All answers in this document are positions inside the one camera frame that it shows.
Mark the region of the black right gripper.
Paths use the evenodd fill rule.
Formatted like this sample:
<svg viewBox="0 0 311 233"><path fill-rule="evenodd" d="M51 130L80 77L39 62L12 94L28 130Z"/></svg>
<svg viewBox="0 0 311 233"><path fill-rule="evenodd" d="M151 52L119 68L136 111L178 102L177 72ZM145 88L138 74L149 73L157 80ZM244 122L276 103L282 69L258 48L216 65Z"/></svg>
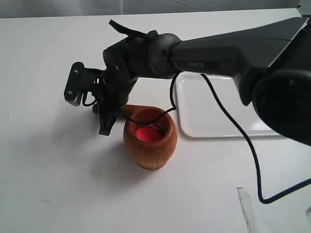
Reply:
<svg viewBox="0 0 311 233"><path fill-rule="evenodd" d="M127 103L138 78L156 76L150 65L152 42L149 36L127 37L103 51L106 70L103 87L97 97L100 135L110 135L119 111Z"/></svg>

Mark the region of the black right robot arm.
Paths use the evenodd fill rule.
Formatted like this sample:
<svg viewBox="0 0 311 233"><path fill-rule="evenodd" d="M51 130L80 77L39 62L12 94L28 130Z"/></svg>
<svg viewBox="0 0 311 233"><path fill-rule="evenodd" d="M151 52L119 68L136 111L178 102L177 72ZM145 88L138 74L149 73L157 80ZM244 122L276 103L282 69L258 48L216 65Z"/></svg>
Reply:
<svg viewBox="0 0 311 233"><path fill-rule="evenodd" d="M172 79L187 71L232 78L242 104L252 104L267 126L311 143L310 18L186 41L109 23L125 39L103 52L106 70L97 95L102 134L110 133L139 77Z"/></svg>

